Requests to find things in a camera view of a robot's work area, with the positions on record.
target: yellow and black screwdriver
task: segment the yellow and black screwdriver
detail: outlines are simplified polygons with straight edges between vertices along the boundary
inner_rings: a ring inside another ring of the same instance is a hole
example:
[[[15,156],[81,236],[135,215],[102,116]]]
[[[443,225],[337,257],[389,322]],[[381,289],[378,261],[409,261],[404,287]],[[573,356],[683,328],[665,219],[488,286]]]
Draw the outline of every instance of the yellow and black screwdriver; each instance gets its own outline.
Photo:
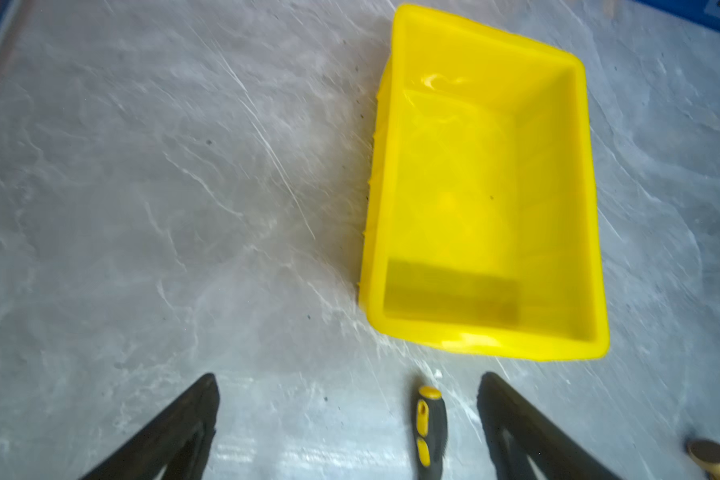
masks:
[[[440,480],[448,443],[448,418],[440,390],[431,386],[418,390],[414,420],[419,480]]]

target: grey marble countertop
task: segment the grey marble countertop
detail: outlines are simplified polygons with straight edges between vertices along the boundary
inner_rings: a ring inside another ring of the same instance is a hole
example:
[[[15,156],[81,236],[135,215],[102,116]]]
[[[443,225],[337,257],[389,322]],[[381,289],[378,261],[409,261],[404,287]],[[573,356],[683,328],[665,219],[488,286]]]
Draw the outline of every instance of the grey marble countertop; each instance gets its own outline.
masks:
[[[200,374],[205,478],[410,478],[408,380],[447,478],[493,478],[496,371],[624,478],[720,441],[720,34],[626,1],[431,0],[586,65],[611,349],[459,356],[356,305],[389,0],[47,0],[0,78],[0,479],[76,478]]]

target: gold round object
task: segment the gold round object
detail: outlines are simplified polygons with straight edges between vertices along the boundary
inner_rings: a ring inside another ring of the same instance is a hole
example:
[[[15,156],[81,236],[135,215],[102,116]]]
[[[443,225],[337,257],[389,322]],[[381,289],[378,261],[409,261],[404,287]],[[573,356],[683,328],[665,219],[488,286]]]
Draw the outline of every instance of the gold round object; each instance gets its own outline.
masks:
[[[712,440],[692,440],[688,442],[688,455],[713,479],[720,480],[720,444]]]

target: screwdriver handle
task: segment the screwdriver handle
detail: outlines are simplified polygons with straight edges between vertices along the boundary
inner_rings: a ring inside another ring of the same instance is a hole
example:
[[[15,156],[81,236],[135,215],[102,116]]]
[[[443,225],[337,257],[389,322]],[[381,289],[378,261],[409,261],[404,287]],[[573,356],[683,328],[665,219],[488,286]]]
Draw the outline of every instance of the screwdriver handle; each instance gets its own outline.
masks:
[[[448,418],[439,390],[431,386],[418,390],[414,425],[419,480],[440,480],[448,443]]]

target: yellow plastic bin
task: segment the yellow plastic bin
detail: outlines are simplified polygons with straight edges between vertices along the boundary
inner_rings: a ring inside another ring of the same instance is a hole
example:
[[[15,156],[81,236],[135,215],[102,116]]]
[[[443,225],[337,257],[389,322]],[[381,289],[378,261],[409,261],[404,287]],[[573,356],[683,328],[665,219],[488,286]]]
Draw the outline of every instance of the yellow plastic bin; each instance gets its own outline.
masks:
[[[378,91],[360,305],[451,352],[605,355],[584,66],[413,5]]]

